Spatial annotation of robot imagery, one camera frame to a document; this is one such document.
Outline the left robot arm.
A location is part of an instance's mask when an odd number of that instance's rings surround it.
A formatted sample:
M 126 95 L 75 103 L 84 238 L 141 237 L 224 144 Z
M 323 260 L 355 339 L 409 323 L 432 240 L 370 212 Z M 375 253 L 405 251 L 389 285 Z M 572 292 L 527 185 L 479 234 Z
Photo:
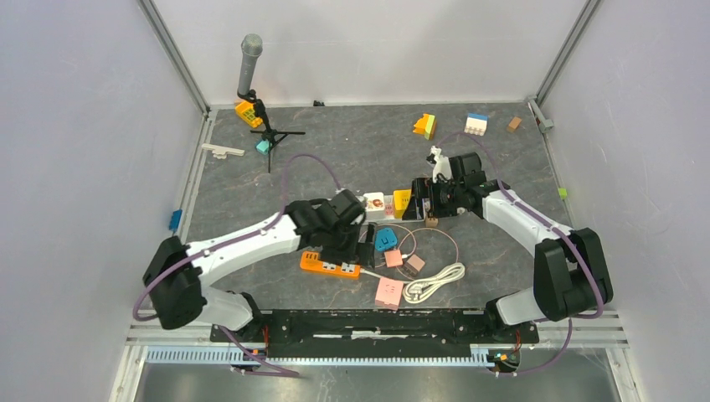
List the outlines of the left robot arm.
M 192 322 L 216 324 L 253 341 L 263 330 L 255 304 L 214 284 L 248 265 L 304 249 L 318 249 L 327 263 L 371 266 L 373 242 L 359 239 L 367 206 L 363 196 L 343 189 L 332 198 L 292 201 L 257 224 L 211 240 L 184 244 L 171 236 L 157 247 L 142 277 L 142 297 L 154 313 L 136 312 L 134 318 L 157 320 L 168 331 Z

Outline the white cube socket adapter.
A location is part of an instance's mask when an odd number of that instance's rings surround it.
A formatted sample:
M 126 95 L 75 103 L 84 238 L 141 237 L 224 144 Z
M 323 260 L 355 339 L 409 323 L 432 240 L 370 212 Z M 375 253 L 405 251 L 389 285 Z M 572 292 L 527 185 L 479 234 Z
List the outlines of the white cube socket adapter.
M 383 219 L 386 216 L 386 204 L 382 192 L 365 193 L 363 197 L 366 213 L 370 219 Z

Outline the large pink cube adapter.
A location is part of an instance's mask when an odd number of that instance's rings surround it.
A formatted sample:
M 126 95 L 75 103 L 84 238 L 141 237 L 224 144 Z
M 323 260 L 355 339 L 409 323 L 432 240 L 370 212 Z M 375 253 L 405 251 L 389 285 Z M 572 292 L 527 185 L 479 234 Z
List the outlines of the large pink cube adapter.
M 380 278 L 375 294 L 375 306 L 397 311 L 399 309 L 403 289 L 404 283 L 402 281 L 386 277 Z

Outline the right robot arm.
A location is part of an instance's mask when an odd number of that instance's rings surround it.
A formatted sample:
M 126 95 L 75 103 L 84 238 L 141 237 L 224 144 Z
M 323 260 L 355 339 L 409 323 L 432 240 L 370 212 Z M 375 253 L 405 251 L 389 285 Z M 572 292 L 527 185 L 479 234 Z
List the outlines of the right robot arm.
M 491 340 L 506 341 L 525 322 L 596 318 L 612 301 L 613 286 L 596 232 L 557 223 L 506 183 L 487 179 L 474 152 L 446 157 L 432 147 L 427 161 L 432 175 L 412 182 L 404 220 L 473 213 L 504 230 L 533 258 L 530 287 L 486 304 L 483 328 Z

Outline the white multicolour power strip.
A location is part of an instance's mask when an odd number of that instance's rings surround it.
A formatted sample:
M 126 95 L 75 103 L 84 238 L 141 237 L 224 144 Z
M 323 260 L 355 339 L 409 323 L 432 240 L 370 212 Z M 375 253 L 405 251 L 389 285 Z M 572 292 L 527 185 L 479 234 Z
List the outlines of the white multicolour power strip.
M 394 207 L 393 207 L 393 194 L 384 194 L 384 200 L 386 204 L 386 216 L 383 219 L 370 219 L 366 213 L 366 218 L 368 222 L 382 223 L 382 222 L 401 222 L 403 219 L 396 219 L 394 217 Z

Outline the yellow cube socket adapter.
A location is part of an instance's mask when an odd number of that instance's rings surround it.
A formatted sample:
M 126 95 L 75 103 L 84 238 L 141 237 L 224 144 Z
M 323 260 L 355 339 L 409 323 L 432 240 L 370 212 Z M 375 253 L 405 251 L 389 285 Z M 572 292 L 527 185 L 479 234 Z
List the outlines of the yellow cube socket adapter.
M 403 218 L 404 212 L 409 206 L 410 198 L 410 189 L 398 189 L 393 192 L 394 217 L 396 219 Z

